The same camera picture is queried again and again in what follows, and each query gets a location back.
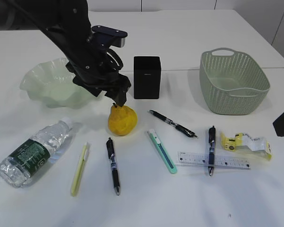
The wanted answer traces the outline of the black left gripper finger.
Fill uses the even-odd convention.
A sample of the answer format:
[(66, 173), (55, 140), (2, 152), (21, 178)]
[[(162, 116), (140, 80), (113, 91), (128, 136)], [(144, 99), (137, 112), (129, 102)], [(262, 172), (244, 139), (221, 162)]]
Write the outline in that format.
[(117, 106), (124, 106), (127, 101), (126, 92), (119, 89), (110, 89), (105, 96), (112, 99)]

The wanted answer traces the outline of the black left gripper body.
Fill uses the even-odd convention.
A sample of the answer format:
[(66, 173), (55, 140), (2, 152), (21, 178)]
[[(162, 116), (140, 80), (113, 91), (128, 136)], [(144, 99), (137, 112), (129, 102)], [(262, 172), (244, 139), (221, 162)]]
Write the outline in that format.
[(123, 62), (119, 55), (107, 47), (67, 47), (66, 68), (75, 74), (73, 82), (94, 96), (110, 89), (128, 92), (129, 78), (120, 73)]

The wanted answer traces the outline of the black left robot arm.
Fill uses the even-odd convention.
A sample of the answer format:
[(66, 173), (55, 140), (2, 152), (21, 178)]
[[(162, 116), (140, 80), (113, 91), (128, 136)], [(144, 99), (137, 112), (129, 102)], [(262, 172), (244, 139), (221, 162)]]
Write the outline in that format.
[(93, 26), (85, 0), (0, 0), (0, 31), (40, 30), (66, 56), (74, 84), (94, 96), (101, 92), (124, 106), (131, 87), (120, 70), (127, 32)]

